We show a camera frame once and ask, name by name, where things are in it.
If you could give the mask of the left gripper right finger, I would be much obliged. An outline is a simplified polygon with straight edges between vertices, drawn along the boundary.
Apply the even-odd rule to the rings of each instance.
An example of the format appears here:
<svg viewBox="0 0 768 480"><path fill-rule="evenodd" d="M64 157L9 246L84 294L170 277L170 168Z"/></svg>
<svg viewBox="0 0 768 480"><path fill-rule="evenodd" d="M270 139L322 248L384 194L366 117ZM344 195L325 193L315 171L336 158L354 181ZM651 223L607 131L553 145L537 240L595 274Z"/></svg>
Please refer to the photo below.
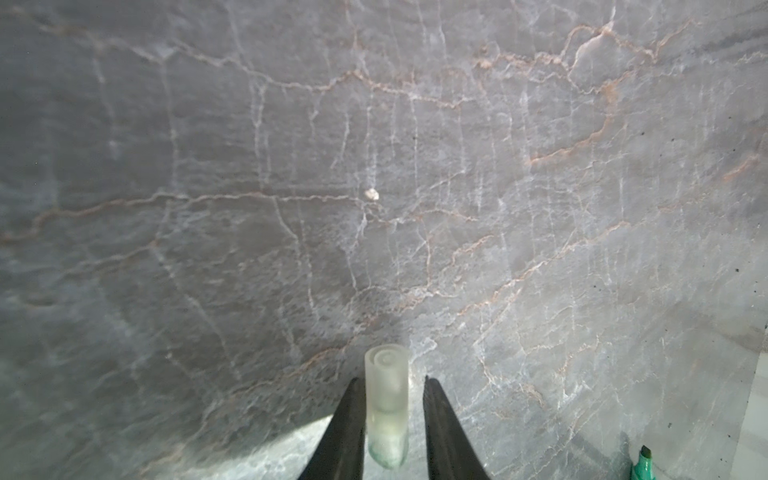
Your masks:
<svg viewBox="0 0 768 480"><path fill-rule="evenodd" d="M425 377L422 403L429 478L489 480L436 378Z"/></svg>

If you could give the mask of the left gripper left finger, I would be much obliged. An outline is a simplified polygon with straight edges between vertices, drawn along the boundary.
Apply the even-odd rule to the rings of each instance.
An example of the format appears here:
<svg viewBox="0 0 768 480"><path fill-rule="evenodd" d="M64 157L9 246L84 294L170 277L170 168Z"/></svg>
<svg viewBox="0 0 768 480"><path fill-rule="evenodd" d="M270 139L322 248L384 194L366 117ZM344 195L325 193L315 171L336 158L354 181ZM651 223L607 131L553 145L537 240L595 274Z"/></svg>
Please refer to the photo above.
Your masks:
<svg viewBox="0 0 768 480"><path fill-rule="evenodd" d="M365 381L353 378L299 480L360 480L366 436Z"/></svg>

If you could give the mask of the clear green marker cap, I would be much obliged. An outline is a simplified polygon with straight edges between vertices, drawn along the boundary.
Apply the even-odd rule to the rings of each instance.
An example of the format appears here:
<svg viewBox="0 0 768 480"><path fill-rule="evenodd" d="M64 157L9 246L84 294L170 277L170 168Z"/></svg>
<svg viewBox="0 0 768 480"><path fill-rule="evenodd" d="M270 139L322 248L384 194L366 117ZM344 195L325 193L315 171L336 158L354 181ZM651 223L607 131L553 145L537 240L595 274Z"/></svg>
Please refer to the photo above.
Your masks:
<svg viewBox="0 0 768 480"><path fill-rule="evenodd" d="M368 451L383 468L400 468L408 453L409 351L397 344L365 354Z"/></svg>

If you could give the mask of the green highlighter marker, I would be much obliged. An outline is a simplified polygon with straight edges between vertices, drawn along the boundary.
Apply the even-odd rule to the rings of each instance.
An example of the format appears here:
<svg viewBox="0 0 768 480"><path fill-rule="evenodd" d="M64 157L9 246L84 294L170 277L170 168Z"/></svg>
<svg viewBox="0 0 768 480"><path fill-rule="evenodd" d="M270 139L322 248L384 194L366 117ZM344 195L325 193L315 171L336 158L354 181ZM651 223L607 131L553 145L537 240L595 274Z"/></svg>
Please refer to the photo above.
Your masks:
<svg viewBox="0 0 768 480"><path fill-rule="evenodd" d="M630 470L630 480L656 480L652 451L646 445L641 447L638 461Z"/></svg>

